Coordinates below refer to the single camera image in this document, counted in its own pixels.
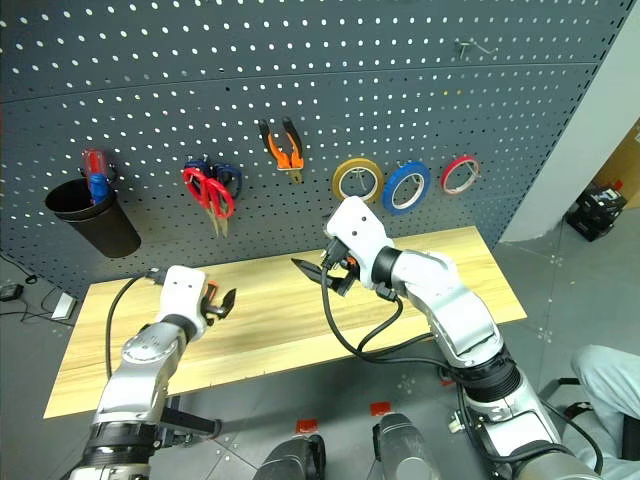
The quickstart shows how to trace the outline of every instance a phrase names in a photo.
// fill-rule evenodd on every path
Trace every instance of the gray floor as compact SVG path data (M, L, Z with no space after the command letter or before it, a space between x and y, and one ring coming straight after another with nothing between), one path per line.
M624 212L611 234L594 243L561 225L543 238L496 247L494 255L529 315L501 330L535 386L570 375L569 359L580 345L640 354L639 245L637 209ZM0 266L3 282L24 279L13 267ZM27 288L34 310L48 289L44 281ZM1 305L2 312L15 308ZM3 316L0 322L2 479L57 480L79 458L90 419L89 414L41 418L70 331L18 319ZM411 353L435 354L431 344ZM568 389L555 401L579 398L577 389ZM431 368L347 359L183 397L183 408L224 419L225 432L216 440L159 452L153 479L251 479L303 418L318 420L327 442L329 480L379 478L377 467L372 470L375 419L369 415L369 404L378 401L390 401L412 418L436 459L455 452L456 462L441 462L443 478L484 477L466 438L448 433L453 392L440 386Z

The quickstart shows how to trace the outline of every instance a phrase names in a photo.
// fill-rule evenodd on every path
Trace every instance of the tape roll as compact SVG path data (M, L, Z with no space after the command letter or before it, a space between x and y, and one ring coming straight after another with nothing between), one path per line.
M414 177L418 180L418 186L413 196L404 203L398 203L395 200L398 187L407 178ZM420 162L409 162L406 165L400 167L398 170L391 174L387 185L384 187L384 193L382 194L382 204L384 208L389 210L393 215L402 215L409 213L415 209L424 197L426 197L429 191L429 183L431 182L431 172L429 169Z
M366 203L375 202L380 198L380 195L382 194L382 188L384 187L384 175L382 174L382 170L380 170L380 167L378 167L375 162L372 162L371 160L366 158L352 158L336 168L336 171L333 173L333 179L331 181L331 189L333 190L333 194L340 200L344 200L348 196L351 196L347 195L346 193L344 193L344 190L342 190L342 182L347 175L349 175L350 173L357 173L358 171L360 173L362 173L362 171L365 171L371 174L374 179L374 184L371 190L364 195L359 195L360 199Z
M462 165L466 165L468 168L470 168L471 176L459 187L447 187L447 181L449 180L451 174L454 172L454 170ZM448 193L449 195L458 195L459 193L462 193L469 187L471 187L471 185L473 185L473 183L476 181L476 178L478 178L479 176L480 164L478 163L478 161L471 155L463 155L456 158L449 164L447 168L444 169L444 172L442 172L442 180L440 180L440 185L442 185L442 189L445 191L445 193Z

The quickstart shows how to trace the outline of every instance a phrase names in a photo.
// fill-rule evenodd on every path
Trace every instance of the wooden table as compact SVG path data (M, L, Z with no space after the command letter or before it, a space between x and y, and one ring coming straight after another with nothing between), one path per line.
M414 235L395 240L400 249L433 250L450 255L462 280L486 303L497 323L526 314L475 227ZM220 286L238 289L233 312L187 347L169 384L169 393L191 392L246 378L346 357L322 310L320 287L291 262L314 263L320 251L259 258L203 267ZM62 360L44 417L94 410L106 383L104 325L113 297L126 280L91 285ZM113 322L114 370L120 349L158 311L161 287L139 280L121 299ZM356 282L346 298L331 294L336 322L345 337L358 341L384 321L395 305ZM428 331L427 322L408 301L402 317L371 342L383 347Z

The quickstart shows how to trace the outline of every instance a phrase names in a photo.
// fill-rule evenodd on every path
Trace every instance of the white wall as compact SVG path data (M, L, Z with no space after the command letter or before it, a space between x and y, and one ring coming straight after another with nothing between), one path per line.
M519 241L544 235L606 162L640 117L640 1L502 235Z

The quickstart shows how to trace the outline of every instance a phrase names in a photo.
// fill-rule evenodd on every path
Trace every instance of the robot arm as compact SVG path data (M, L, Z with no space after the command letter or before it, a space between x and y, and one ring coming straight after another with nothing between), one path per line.
M169 268L156 322L129 339L120 367L109 379L91 425L81 464L71 480L148 480L148 460L167 398L169 379L189 342L225 317L235 300L230 291L221 307L210 306L212 290L200 270Z
M541 451L545 445L560 443L556 428L511 358L489 310L460 281L452 259L440 253L395 249L382 223L358 197L342 202L326 232L332 241L326 249L324 268L339 264L341 255L352 256L365 287L392 289L425 314L453 376L464 388L471 421L489 457L516 458L523 452L526 456L529 447ZM518 470L520 478L528 478L524 474L534 466L538 473L546 469L544 478L549 479L573 478L563 476L567 471L574 472L575 478L599 478L574 457L552 448L527 461Z

